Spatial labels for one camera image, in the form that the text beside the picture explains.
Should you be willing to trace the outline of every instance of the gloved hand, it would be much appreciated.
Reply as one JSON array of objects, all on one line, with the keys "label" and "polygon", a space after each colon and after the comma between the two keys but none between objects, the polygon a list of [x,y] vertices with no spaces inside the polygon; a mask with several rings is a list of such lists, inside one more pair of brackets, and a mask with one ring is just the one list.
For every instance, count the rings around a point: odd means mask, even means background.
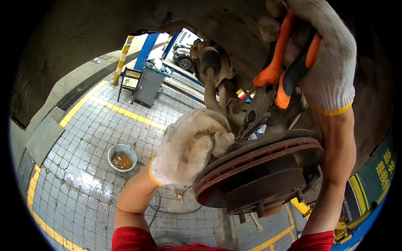
[{"label": "gloved hand", "polygon": [[353,103],[356,41],[338,14],[325,0],[288,0],[289,8],[322,35],[314,66],[299,81],[311,108],[333,116]]},{"label": "gloved hand", "polygon": [[211,154],[219,158],[234,143],[228,120],[208,109],[194,109],[170,124],[156,157],[151,160],[152,179],[164,186],[187,184],[204,169]]}]

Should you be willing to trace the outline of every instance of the red shirt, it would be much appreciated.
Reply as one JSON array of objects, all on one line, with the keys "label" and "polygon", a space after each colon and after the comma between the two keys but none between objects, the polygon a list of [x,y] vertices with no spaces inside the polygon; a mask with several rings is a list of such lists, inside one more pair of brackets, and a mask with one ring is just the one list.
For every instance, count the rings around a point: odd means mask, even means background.
[{"label": "red shirt", "polygon": [[[306,235],[295,241],[288,251],[327,251],[334,242],[334,232]],[[112,237],[112,251],[228,251],[220,247],[208,247],[202,243],[193,243],[179,247],[157,248],[151,234],[136,227],[121,227]]]}]

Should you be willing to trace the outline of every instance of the drain grate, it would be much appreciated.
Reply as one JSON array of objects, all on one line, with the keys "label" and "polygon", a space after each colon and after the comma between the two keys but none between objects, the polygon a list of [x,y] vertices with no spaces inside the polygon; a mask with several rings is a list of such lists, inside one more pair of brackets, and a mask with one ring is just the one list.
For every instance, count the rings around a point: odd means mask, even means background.
[{"label": "drain grate", "polygon": [[[138,53],[133,53],[126,57],[126,62],[130,62],[136,59]],[[75,104],[87,91],[89,91],[94,85],[99,83],[102,79],[107,77],[109,74],[114,72],[117,68],[117,64],[119,61],[114,62],[101,69],[97,73],[85,79],[82,83],[74,87],[71,91],[69,91],[57,104],[56,106],[62,109],[63,111],[68,111],[70,107]]]}]

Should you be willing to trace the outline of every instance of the bucket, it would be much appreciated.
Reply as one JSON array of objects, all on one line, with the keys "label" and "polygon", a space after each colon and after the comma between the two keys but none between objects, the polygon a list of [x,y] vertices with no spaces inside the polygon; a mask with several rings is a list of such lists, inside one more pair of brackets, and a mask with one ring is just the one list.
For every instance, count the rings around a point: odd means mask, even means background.
[{"label": "bucket", "polygon": [[[131,162],[133,163],[133,165],[126,170],[121,170],[116,168],[113,164],[112,164],[112,157],[116,154],[116,153],[125,153],[128,155],[128,157],[130,157]],[[134,152],[134,150],[129,147],[128,145],[124,145],[124,144],[117,144],[112,146],[109,151],[107,152],[107,160],[109,161],[109,165],[112,167],[113,170],[120,172],[120,173],[125,173],[128,171],[131,171],[135,165],[137,164],[137,154]]]}]

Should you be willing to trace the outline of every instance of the brown liquid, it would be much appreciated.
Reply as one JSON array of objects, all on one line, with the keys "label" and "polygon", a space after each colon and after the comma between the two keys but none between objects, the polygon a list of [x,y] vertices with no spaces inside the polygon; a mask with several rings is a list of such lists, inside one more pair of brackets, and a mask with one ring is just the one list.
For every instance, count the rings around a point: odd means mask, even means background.
[{"label": "brown liquid", "polygon": [[112,157],[112,164],[121,170],[127,170],[131,168],[133,163],[131,162],[130,157],[125,153],[116,153]]}]

